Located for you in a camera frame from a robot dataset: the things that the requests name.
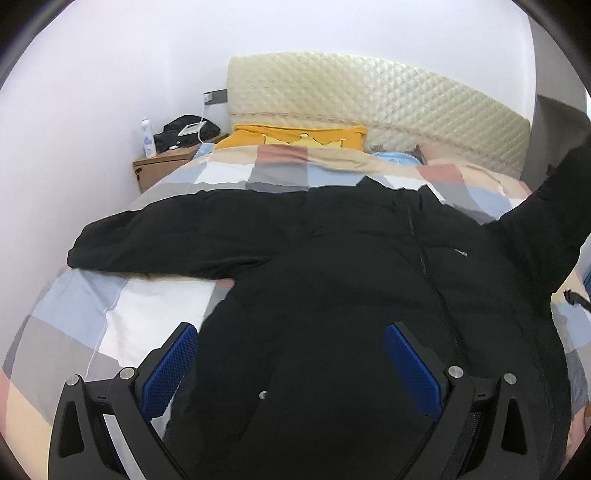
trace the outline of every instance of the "blue padding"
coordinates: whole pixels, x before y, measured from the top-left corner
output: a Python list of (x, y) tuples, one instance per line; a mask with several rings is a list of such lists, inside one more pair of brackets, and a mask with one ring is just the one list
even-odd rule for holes
[(591, 296), (591, 271), (589, 271), (583, 284), (585, 285), (585, 290), (587, 290), (587, 293)]
[(386, 352), (423, 415), (438, 419), (443, 411), (440, 386), (396, 325), (385, 333)]
[(160, 417), (197, 352), (197, 330), (187, 326), (166, 352), (142, 390), (141, 412), (147, 420)]

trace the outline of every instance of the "white cable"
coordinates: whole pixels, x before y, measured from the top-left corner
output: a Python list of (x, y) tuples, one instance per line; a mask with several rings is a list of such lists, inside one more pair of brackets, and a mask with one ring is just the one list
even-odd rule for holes
[[(203, 111), (201, 112), (201, 120), (200, 122), (204, 122), (205, 120), (203, 119), (203, 115), (205, 115), (205, 100), (203, 101)], [(199, 141), (201, 142), (201, 144), (203, 145), (203, 140), (201, 140), (201, 129), (205, 127), (205, 125), (201, 125), (199, 127), (199, 130), (197, 130), (197, 138), (199, 139)]]

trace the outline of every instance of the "quilted headboard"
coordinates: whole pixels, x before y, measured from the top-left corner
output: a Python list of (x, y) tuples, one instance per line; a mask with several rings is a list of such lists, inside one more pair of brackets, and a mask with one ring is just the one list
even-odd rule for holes
[(284, 127), (367, 127), (365, 149), (444, 144), (518, 178), (530, 123), (500, 102), (427, 70), (372, 57), (316, 52), (234, 57), (230, 121)]

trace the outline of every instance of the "nightstand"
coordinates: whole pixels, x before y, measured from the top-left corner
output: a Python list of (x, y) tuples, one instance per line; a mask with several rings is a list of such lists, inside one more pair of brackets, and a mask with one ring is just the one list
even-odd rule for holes
[[(228, 134), (218, 135), (207, 140), (207, 143), (218, 143)], [(186, 148), (175, 148), (159, 153), (155, 157), (134, 161), (135, 177), (138, 179), (140, 191), (143, 193), (152, 185), (162, 180), (169, 173), (190, 162), (201, 144)]]

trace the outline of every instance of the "black jacket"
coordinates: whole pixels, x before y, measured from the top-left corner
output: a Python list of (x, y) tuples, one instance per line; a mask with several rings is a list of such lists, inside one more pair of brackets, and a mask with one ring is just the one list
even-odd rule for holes
[(236, 280), (202, 326), (165, 436), (192, 478), (395, 478), (431, 426), (385, 353), (385, 327), (402, 321), (446, 365), (517, 376), (552, 479), (571, 407), (550, 294), (591, 231), (575, 203), (591, 196), (590, 160), (573, 151), (485, 226), (426, 187), (370, 179), (177, 196), (87, 226), (68, 263)]

